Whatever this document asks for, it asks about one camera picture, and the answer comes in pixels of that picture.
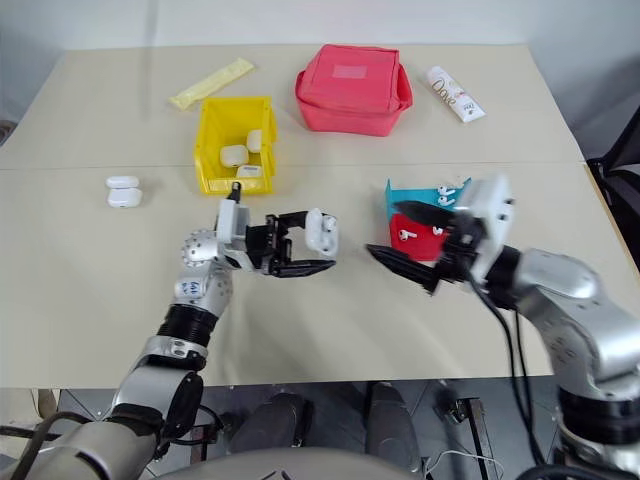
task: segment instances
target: red box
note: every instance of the red box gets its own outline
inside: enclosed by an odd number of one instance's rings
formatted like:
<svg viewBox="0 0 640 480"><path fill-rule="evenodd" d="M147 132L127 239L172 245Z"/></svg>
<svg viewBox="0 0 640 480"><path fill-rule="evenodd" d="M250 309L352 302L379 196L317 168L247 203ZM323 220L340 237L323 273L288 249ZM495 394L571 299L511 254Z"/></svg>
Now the red box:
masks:
<svg viewBox="0 0 640 480"><path fill-rule="evenodd" d="M400 240L400 230L415 233L417 237ZM437 260L442 252L442 244L447 239L447 232L435 235L433 227L416 223L401 213L395 213L391 217L389 232L391 233L391 246L408 254L416 262Z"/></svg>
<svg viewBox="0 0 640 480"><path fill-rule="evenodd" d="M413 104L397 50L325 45L298 74L296 98L311 130L387 136Z"/></svg>

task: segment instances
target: white wall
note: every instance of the white wall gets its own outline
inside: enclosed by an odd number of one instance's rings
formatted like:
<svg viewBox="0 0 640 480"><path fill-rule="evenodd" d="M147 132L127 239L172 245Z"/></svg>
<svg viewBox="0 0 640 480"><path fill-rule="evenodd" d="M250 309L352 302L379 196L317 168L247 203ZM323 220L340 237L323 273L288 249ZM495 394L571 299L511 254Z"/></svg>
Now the white wall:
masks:
<svg viewBox="0 0 640 480"><path fill-rule="evenodd" d="M65 49L528 43L593 156L638 105L639 24L638 0L0 0L0 105L19 118Z"/></svg>

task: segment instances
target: white earbud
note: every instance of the white earbud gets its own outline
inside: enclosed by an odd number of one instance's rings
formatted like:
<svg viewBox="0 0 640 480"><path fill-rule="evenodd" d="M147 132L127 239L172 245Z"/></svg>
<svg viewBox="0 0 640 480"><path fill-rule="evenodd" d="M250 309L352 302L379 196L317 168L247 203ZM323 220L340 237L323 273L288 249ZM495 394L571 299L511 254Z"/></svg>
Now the white earbud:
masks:
<svg viewBox="0 0 640 480"><path fill-rule="evenodd" d="M319 208L313 208L305 217L305 241L310 250L326 257L338 253L338 220L331 215L323 215Z"/></svg>
<svg viewBox="0 0 640 480"><path fill-rule="evenodd" d="M438 187L438 195L444 195L449 196L449 195L453 195L454 193L456 193L455 190L449 190L449 188L446 185L442 185L441 187Z"/></svg>
<svg viewBox="0 0 640 480"><path fill-rule="evenodd" d="M409 238L418 238L417 234L413 232L409 232L407 230L400 230L398 232L398 236L400 237L400 240L402 240L403 242L406 242L407 240L409 240Z"/></svg>
<svg viewBox="0 0 640 480"><path fill-rule="evenodd" d="M453 205L455 201L456 201L455 198L452 198L451 200L449 200L445 196L438 197L438 205L442 205L443 207L448 207L449 205Z"/></svg>

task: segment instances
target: red bag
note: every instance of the red bag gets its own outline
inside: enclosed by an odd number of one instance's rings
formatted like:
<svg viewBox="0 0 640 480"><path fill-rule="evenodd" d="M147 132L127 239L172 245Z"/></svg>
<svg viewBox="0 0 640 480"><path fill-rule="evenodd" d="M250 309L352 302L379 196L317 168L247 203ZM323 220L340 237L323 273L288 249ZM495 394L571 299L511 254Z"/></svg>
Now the red bag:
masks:
<svg viewBox="0 0 640 480"><path fill-rule="evenodd" d="M413 103L397 50L325 45L298 74L296 98L311 130L389 135Z"/></svg>

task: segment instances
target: black chair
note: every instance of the black chair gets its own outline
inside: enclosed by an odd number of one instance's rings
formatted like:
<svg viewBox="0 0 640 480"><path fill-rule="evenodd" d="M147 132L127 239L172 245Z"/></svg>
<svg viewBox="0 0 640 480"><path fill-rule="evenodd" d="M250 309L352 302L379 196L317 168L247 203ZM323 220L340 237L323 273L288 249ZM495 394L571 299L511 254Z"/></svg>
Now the black chair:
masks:
<svg viewBox="0 0 640 480"><path fill-rule="evenodd" d="M611 150L587 164L640 269L640 108Z"/></svg>
<svg viewBox="0 0 640 480"><path fill-rule="evenodd" d="M16 123L0 118L0 147L16 128Z"/></svg>

